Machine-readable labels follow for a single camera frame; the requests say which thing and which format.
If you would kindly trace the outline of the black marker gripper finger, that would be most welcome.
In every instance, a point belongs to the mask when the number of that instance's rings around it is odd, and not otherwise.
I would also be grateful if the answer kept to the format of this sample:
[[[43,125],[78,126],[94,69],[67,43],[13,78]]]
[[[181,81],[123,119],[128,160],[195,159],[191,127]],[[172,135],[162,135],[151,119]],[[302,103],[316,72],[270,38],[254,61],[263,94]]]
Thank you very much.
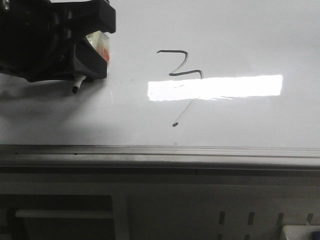
[[[85,76],[87,81],[105,79],[107,77],[107,62],[93,48],[86,38],[81,39],[74,47],[74,74]]]
[[[75,33],[116,32],[116,10],[107,0],[53,2],[57,25]]]

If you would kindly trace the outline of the black marker gripper body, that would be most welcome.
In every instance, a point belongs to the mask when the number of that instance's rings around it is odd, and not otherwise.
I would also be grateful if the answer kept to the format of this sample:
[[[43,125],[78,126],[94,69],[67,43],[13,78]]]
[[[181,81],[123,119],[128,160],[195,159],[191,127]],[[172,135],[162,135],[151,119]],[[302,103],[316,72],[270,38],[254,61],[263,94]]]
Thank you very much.
[[[0,73],[28,82],[75,79],[63,73],[70,60],[65,29],[76,1],[2,0],[0,2]]]

